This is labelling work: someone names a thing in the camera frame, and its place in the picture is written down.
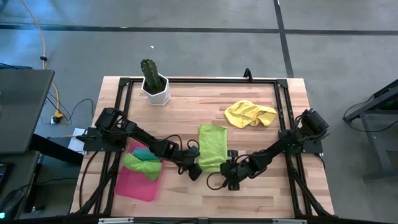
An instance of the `yellow cloth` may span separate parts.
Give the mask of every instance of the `yellow cloth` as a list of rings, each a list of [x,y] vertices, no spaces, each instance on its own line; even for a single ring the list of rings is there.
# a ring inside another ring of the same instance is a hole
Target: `yellow cloth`
[[[274,108],[268,106],[255,105],[248,100],[236,102],[224,111],[229,123],[238,128],[247,125],[256,126],[260,122],[264,126],[269,126],[276,118]]]

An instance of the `wooden table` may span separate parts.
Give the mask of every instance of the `wooden table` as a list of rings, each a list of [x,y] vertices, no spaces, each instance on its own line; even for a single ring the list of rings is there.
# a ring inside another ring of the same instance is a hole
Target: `wooden table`
[[[105,107],[113,107],[120,77],[104,77],[97,102],[94,121]],[[295,117],[309,108],[304,80],[288,79],[291,102]],[[171,83],[171,100],[165,107],[149,104],[141,91],[141,84],[135,83],[132,90],[128,118],[136,122],[148,133],[164,138],[179,134],[186,146],[188,139],[198,139],[201,124],[216,124],[228,127],[228,149],[237,149],[239,154],[250,153],[269,147],[278,140],[279,120],[268,127],[262,125],[244,129],[228,123],[224,110],[239,100],[276,108],[274,87],[268,84],[226,84],[226,83]],[[78,184],[91,155],[85,156],[81,165]],[[319,158],[303,154],[303,164],[307,184],[324,208],[333,213],[325,171]],[[104,153],[99,152],[90,164],[83,186],[83,203],[97,187]],[[285,158],[274,158],[268,169],[255,179],[241,182],[240,191],[227,188],[213,191],[206,186],[207,174],[202,174],[195,182],[187,173],[177,174],[177,167],[166,163],[160,183],[160,192],[154,202],[114,195],[112,216],[129,217],[228,217],[228,218],[292,218],[292,199]],[[220,185],[223,178],[213,176],[210,184]],[[75,190],[71,212],[78,210],[79,185]],[[301,190],[297,191],[300,208],[304,212]],[[104,209],[108,187],[104,191],[101,209]]]

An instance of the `pink cloth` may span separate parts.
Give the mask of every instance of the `pink cloth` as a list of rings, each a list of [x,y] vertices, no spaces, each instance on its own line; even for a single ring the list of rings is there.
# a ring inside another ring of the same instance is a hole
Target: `pink cloth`
[[[137,147],[146,147],[145,145],[134,141],[130,144],[129,152],[132,153]],[[155,200],[159,191],[159,182],[164,169],[162,161],[162,170],[155,181],[151,181],[144,174],[122,167],[119,173],[119,179],[116,182],[114,193],[121,196],[131,197],[146,202]]]

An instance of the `white pot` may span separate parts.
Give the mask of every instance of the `white pot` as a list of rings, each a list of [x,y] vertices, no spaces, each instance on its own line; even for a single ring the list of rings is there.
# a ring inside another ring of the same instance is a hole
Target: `white pot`
[[[164,77],[161,74],[159,74],[159,76],[162,77],[165,80],[164,91],[162,91],[160,93],[156,93],[154,95],[152,95],[152,94],[148,93],[147,91],[145,91],[145,89],[144,89],[145,78],[144,78],[144,81],[142,82],[142,85],[141,85],[141,90],[148,96],[148,99],[149,99],[150,104],[152,106],[164,106],[170,100],[169,79],[167,79],[166,77]]]

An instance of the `concrete floor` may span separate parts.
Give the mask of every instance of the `concrete floor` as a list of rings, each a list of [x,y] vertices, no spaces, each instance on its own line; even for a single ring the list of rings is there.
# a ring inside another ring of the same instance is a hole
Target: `concrete floor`
[[[42,24],[277,28],[272,0],[25,1]],[[286,29],[398,30],[398,2],[393,0],[280,0],[280,6]],[[19,1],[9,0],[0,22],[32,21]],[[0,62],[40,68],[36,30],[0,33]],[[49,68],[56,72],[54,82],[69,110],[83,98],[96,102],[105,75],[140,75],[144,57],[153,58],[167,76],[240,77],[246,67],[255,77],[287,76],[279,34],[44,34]],[[330,125],[323,148],[335,213],[397,223],[398,180],[363,182],[364,174],[376,170],[375,155],[365,134],[350,129],[341,118],[349,106],[398,77],[398,36],[287,35],[287,43],[294,77],[305,79],[311,106]],[[53,112],[47,103],[42,112],[45,122]],[[64,136],[90,124],[90,105],[84,103],[75,111],[73,125],[39,122],[36,133]]]

